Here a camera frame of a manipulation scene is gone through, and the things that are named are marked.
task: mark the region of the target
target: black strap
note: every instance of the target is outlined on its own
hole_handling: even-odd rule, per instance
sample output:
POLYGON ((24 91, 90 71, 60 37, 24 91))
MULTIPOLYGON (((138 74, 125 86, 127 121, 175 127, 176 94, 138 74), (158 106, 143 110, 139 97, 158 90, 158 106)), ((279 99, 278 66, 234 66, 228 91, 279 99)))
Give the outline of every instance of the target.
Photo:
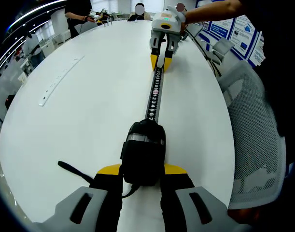
POLYGON ((80 172, 76 168, 72 167, 70 164, 67 164, 67 163, 65 163, 63 161, 58 161, 58 165, 60 167, 62 167, 63 169, 66 169, 67 171, 80 176, 81 178, 86 180, 89 184, 91 184, 93 182, 93 178, 91 178, 90 176, 80 172))

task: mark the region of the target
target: blue poster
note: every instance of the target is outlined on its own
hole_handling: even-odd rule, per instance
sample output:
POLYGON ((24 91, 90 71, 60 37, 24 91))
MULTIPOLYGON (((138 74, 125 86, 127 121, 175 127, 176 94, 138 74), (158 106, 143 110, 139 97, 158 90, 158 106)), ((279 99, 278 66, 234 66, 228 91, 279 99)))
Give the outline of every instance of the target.
POLYGON ((222 21, 214 21, 211 22, 211 29, 210 31, 220 35, 221 37, 227 38, 229 35, 229 31, 232 27, 233 19, 227 19, 222 21))

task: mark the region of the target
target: white table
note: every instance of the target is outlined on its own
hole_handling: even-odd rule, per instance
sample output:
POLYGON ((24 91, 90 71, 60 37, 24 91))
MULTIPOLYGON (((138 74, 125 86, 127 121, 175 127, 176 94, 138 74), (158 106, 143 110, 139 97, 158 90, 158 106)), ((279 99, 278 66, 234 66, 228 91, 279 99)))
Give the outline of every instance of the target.
MULTIPOLYGON (((88 186, 60 168, 59 160, 90 176, 121 163, 129 128, 145 117, 153 79, 150 30, 150 21, 118 21, 90 30, 46 58, 17 93, 0 134, 0 161, 32 221, 45 221, 59 201, 88 186), (83 55, 40 107, 45 88, 83 55), (105 58, 95 62, 99 56, 105 58)), ((190 39, 180 42, 165 73, 159 124, 167 135, 166 162, 186 169, 196 186, 228 206, 234 177, 230 119, 217 81, 190 39)), ((160 197, 156 186, 124 199, 118 231, 163 232, 160 197)))

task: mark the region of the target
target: chair backrest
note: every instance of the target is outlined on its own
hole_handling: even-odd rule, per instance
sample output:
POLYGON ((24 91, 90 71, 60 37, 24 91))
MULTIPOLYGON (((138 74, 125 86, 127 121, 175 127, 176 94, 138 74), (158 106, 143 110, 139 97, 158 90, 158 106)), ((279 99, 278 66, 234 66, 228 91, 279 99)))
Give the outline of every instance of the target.
POLYGON ((193 37, 196 37, 203 30, 203 27, 196 23, 192 23, 188 25, 187 30, 193 37))
POLYGON ((113 18, 114 18, 114 21, 117 21, 117 20, 118 20, 118 17, 117 17, 117 15, 116 15, 116 13, 115 13, 115 12, 112 12, 112 13, 111 13, 111 15, 113 16, 113 18))
POLYGON ((229 209, 270 203, 282 187, 286 152, 263 83, 245 61, 240 61, 218 82, 228 107, 235 146, 229 209))
MULTIPOLYGON (((215 45, 213 46, 213 49, 222 54, 223 56, 230 51, 230 49, 234 46, 232 42, 225 38, 221 38, 215 45)), ((214 54, 223 62, 224 57, 220 56, 218 53, 214 52, 214 54)))

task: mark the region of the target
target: window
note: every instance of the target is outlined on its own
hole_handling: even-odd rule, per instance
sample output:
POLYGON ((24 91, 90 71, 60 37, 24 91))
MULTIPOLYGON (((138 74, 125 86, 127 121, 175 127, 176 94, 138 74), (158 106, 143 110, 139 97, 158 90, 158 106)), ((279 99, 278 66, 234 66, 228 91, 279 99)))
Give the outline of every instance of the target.
POLYGON ((134 8, 139 2, 143 3, 145 11, 150 13, 163 11, 165 4, 164 0, 131 0, 131 12, 134 12, 134 8))
POLYGON ((100 12, 105 8, 108 13, 118 12, 118 0, 91 0, 93 10, 100 12))
POLYGON ((46 24, 40 27, 35 34, 37 35, 39 41, 47 40, 48 38, 55 35, 54 28, 52 25, 52 21, 49 20, 46 24))

